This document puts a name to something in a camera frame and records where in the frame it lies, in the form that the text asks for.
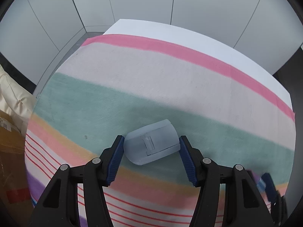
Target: purple stripe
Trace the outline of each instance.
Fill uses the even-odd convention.
[[[39,180],[37,180],[32,174],[30,174],[28,170],[26,170],[26,175],[27,175],[29,191],[31,192],[31,195],[34,198],[34,200],[38,201],[45,189],[45,186]]]
[[[87,223],[86,218],[83,218],[83,217],[80,216],[79,219],[80,219],[80,226],[81,227],[88,227],[88,223]]]
[[[31,196],[34,198],[35,201],[38,201],[45,189],[45,186],[40,181],[38,181],[32,174],[30,174],[28,170],[26,170],[26,175],[28,188],[31,192]],[[81,227],[88,227],[87,220],[84,217],[80,216],[79,219]]]

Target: cardboard box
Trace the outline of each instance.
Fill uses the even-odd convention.
[[[0,111],[0,198],[21,227],[27,226],[33,211],[26,179],[24,144],[25,138],[12,118]]]

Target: metal screw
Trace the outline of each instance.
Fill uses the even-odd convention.
[[[203,163],[205,163],[205,164],[210,164],[210,163],[212,162],[212,160],[209,159],[209,158],[204,158],[202,161],[203,161]]]
[[[63,164],[60,166],[61,171],[65,171],[69,166],[67,164]]]
[[[94,158],[93,160],[92,160],[92,162],[94,163],[94,164],[98,164],[98,163],[100,163],[100,158]]]
[[[238,165],[236,165],[236,169],[238,171],[242,171],[243,170],[243,166],[238,164]]]

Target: teal stripe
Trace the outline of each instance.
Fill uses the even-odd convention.
[[[157,102],[55,73],[34,112],[78,145],[101,154],[117,135],[169,119],[178,135],[219,165],[242,164],[276,184],[288,182],[294,152],[232,126]],[[125,167],[161,180],[190,185],[180,156],[172,154],[143,166],[122,159]]]

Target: blue gripper pad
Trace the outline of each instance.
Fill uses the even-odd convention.
[[[124,153],[123,143],[124,137],[122,136],[107,167],[106,182],[108,185],[110,185],[111,182],[113,182],[116,178],[116,174]]]
[[[196,167],[194,165],[194,162],[189,154],[189,151],[188,151],[182,137],[179,138],[179,141],[180,141],[179,153],[180,153],[188,180],[190,182],[192,182],[193,186],[197,187],[198,179],[196,177]]]
[[[261,178],[266,184],[265,193],[268,201],[275,202],[277,197],[277,190],[272,180],[272,177],[269,173],[264,173]]]

